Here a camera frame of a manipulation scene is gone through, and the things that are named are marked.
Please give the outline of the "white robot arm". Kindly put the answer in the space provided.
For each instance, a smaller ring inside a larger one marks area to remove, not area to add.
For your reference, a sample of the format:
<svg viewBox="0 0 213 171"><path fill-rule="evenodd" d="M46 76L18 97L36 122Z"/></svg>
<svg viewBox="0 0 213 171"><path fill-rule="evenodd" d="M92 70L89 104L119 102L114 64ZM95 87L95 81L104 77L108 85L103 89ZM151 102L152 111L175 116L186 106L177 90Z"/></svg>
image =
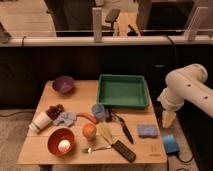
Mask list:
<svg viewBox="0 0 213 171"><path fill-rule="evenodd" d="M213 118L213 89L205 85L208 72L201 64L190 64L170 71L165 77L166 87L157 100L163 107L162 126L169 128L176 112L189 101Z"/></svg>

